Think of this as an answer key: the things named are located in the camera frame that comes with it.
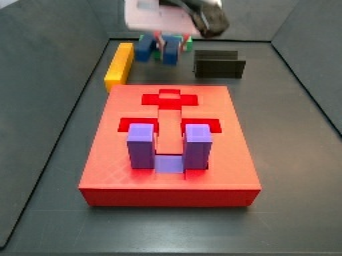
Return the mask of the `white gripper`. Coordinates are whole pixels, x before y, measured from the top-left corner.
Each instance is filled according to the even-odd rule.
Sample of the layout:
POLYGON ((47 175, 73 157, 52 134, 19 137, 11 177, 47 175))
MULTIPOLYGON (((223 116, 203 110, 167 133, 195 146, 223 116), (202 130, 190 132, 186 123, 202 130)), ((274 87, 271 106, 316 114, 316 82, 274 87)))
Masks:
POLYGON ((187 48, 190 35, 199 34, 186 11, 179 7, 160 5, 159 0, 124 0, 124 21, 131 30, 155 31, 160 54, 166 46, 162 32, 183 34, 180 51, 187 48))

